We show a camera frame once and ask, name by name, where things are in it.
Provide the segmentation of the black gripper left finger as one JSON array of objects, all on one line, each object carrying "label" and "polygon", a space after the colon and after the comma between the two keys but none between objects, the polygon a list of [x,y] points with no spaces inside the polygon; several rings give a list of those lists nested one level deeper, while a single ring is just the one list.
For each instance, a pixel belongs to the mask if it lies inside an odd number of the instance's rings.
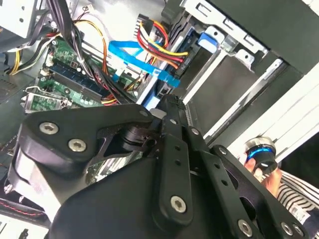
[{"label": "black gripper left finger", "polygon": [[186,188],[188,146],[184,103],[164,96],[152,111],[137,104],[38,112],[18,135],[19,192],[40,205],[53,223],[63,204],[78,192],[127,166],[151,158],[159,164],[158,191],[164,198]]}]

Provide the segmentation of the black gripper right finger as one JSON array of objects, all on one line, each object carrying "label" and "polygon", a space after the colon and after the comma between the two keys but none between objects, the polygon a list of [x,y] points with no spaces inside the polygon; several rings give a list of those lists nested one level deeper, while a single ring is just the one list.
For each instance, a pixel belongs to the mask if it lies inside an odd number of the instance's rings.
[{"label": "black gripper right finger", "polygon": [[198,130],[184,130],[204,185],[204,211],[223,239],[307,239],[297,219],[223,146],[209,149]]}]

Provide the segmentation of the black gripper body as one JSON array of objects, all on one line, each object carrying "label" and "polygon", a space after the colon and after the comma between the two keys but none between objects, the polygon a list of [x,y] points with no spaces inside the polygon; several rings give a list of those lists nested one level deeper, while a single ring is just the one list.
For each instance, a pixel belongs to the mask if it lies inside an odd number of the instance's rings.
[{"label": "black gripper body", "polygon": [[[204,211],[204,185],[195,166],[187,175],[190,187],[172,179],[159,197],[159,164],[141,159],[69,198],[59,209],[51,239],[222,239]],[[186,190],[182,202],[172,199]]]}]

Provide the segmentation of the person's hand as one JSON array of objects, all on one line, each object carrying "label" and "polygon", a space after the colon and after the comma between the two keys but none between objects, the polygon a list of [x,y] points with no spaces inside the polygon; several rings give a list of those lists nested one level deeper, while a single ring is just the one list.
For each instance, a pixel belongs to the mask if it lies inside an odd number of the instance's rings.
[{"label": "person's hand", "polygon": [[251,172],[254,177],[276,198],[279,194],[279,187],[282,178],[282,172],[276,168],[268,177],[263,178],[263,172],[260,168],[255,168],[256,161],[251,158],[244,164],[244,167]]}]

